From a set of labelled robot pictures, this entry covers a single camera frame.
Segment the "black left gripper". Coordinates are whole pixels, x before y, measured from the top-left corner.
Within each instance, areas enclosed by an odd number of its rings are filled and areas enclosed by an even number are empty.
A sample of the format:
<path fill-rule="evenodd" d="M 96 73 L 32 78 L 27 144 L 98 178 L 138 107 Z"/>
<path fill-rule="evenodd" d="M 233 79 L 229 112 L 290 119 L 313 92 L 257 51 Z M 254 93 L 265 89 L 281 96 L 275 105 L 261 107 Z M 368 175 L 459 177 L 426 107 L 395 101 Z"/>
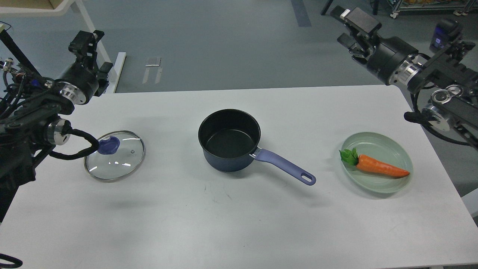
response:
<path fill-rule="evenodd" d="M 98 68 L 97 45 L 105 35 L 103 31 L 79 31 L 68 50 L 75 55 L 75 64 L 66 68 L 58 79 L 56 85 L 60 94 L 70 100 L 74 105 L 87 104 L 94 94 L 100 97 L 109 86 L 109 72 L 113 63 L 104 62 L 97 70 L 96 75 L 87 68 Z"/>

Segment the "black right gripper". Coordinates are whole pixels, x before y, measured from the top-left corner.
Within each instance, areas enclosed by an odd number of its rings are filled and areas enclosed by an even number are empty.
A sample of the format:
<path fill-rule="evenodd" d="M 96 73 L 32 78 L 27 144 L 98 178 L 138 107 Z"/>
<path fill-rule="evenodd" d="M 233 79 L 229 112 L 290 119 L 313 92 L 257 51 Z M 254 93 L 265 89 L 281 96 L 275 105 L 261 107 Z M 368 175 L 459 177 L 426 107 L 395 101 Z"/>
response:
<path fill-rule="evenodd" d="M 351 54 L 354 61 L 385 85 L 408 87 L 412 78 L 423 71 L 417 61 L 418 50 L 394 36 L 382 38 L 365 34 L 341 34 L 337 41 Z"/>

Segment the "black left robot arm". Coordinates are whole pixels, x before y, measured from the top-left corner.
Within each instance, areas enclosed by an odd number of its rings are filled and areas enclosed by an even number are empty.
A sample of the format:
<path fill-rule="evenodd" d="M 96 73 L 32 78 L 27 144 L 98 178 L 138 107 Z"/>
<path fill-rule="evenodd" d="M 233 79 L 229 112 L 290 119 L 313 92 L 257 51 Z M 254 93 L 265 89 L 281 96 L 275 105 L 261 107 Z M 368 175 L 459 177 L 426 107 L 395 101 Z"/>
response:
<path fill-rule="evenodd" d="M 74 129 L 63 115 L 101 96 L 109 86 L 113 63 L 97 64 L 97 47 L 104 32 L 80 31 L 68 50 L 75 61 L 57 79 L 41 75 L 7 30 L 1 41 L 18 61 L 1 61 L 5 96 L 1 98 L 1 219 L 20 186 L 34 182 L 36 168 L 48 156 L 76 160 L 100 147 L 91 134 Z"/>

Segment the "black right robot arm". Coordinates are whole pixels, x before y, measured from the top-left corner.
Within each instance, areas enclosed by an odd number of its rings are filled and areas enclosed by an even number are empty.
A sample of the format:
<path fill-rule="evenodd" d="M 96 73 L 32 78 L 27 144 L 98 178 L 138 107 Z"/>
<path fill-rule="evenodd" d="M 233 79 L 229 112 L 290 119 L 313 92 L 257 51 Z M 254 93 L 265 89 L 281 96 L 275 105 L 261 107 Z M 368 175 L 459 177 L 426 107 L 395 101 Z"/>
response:
<path fill-rule="evenodd" d="M 398 37 L 342 34 L 337 41 L 382 83 L 410 92 L 413 111 L 404 114 L 407 121 L 458 144 L 437 131 L 453 130 L 464 139 L 461 145 L 477 148 L 477 137 L 467 129 L 477 129 L 477 101 L 472 100 L 477 97 L 477 72 L 461 63 L 475 43 L 457 39 L 430 57 Z"/>

